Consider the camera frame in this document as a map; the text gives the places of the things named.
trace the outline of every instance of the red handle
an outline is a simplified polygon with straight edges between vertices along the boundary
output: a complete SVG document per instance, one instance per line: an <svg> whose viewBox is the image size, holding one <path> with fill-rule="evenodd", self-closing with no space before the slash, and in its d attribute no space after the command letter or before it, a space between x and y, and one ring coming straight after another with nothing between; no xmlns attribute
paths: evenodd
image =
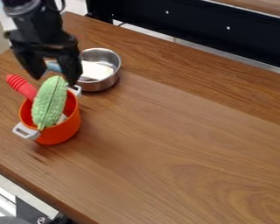
<svg viewBox="0 0 280 224"><path fill-rule="evenodd" d="M37 94L37 89L27 80L15 74L7 74L6 80L14 90L18 91L30 101L34 101L34 98Z"/></svg>

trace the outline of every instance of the silver bowl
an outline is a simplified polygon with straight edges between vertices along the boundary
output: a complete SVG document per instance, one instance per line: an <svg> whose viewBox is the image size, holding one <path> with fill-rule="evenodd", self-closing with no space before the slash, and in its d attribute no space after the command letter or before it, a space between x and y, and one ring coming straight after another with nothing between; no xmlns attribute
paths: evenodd
<svg viewBox="0 0 280 224"><path fill-rule="evenodd" d="M120 56L105 48L92 48L80 54L83 75L78 85L83 91L97 92L111 88L119 79L117 73L122 65Z"/></svg>

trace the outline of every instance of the green vegetable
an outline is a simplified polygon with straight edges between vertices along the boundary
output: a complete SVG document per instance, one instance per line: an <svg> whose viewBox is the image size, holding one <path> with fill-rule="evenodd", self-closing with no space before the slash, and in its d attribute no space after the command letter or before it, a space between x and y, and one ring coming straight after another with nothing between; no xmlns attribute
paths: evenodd
<svg viewBox="0 0 280 224"><path fill-rule="evenodd" d="M32 119L38 130L53 126L62 115L67 100L67 83L61 76L46 80L32 106Z"/></svg>

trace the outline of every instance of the floor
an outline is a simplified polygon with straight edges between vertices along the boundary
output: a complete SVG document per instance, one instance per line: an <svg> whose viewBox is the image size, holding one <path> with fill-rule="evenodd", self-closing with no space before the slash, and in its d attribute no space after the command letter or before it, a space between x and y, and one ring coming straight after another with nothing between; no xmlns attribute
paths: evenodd
<svg viewBox="0 0 280 224"><path fill-rule="evenodd" d="M66 2L67 2L66 11L71 11L71 12L81 14L81 15L85 15L87 13L86 4L85 4L84 0L66 0ZM14 24L10 18L5 16L5 14L3 12L1 0L0 0L0 22L2 23L2 25L0 23L0 53L2 53L9 47L8 41L3 39L3 35L2 35L3 30L12 29L14 27ZM182 39L173 38L173 37L170 37L170 36L167 36L167 35L164 35L161 33L157 33L154 31L149 31L149 30L146 30L146 29L143 29L140 27L136 27L131 24L124 24L122 27L124 27L126 29L134 30L136 32L142 32L147 35L151 35L151 36L154 36L154 37L157 37L160 39L174 41L174 42L177 42L184 46L190 46L192 48L197 48L202 51L218 54L223 57L231 58L233 60L239 60L239 61L242 61L244 63L250 64L250 65L253 65L256 67L262 67L264 69L268 69L268 70L280 73L280 68L278 68L278 67L268 66L263 63L256 62L256 61L253 61L250 59L244 59L243 57L239 57L239 56L236 56L236 55L233 55L230 53L218 51L218 50L215 50L215 49L212 49L209 47L205 47L202 45L197 45L197 44L194 44L194 43L191 43L188 41L184 41ZM5 195L4 196L5 199L0 200L0 207L5 207L8 210L7 212L6 211L5 212L8 214L14 214L14 208L12 207L12 199L13 199L12 197L14 197L15 195L17 195L19 198L26 201L27 203L35 206L38 210L40 210L44 214L47 214L49 217L53 217L57 213L56 210L54 210L50 206L46 205L44 202L40 201L39 199L36 199L34 196L32 196L31 194L29 194L28 192L26 192L19 186L14 185L8 179L4 178L1 175L0 175L0 192L4 193L4 195Z"/></svg>

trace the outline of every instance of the wooden table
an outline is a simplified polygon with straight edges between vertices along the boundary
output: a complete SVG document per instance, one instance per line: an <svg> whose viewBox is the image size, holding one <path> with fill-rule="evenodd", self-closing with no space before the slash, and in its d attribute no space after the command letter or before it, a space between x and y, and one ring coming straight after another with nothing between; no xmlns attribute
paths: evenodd
<svg viewBox="0 0 280 224"><path fill-rule="evenodd" d="M80 49L122 56L82 126L45 147L11 134L28 75L0 56L0 172L80 224L280 224L280 75L71 13Z"/></svg>
<svg viewBox="0 0 280 224"><path fill-rule="evenodd" d="M280 17L280 0L213 0L244 9L260 11Z"/></svg>

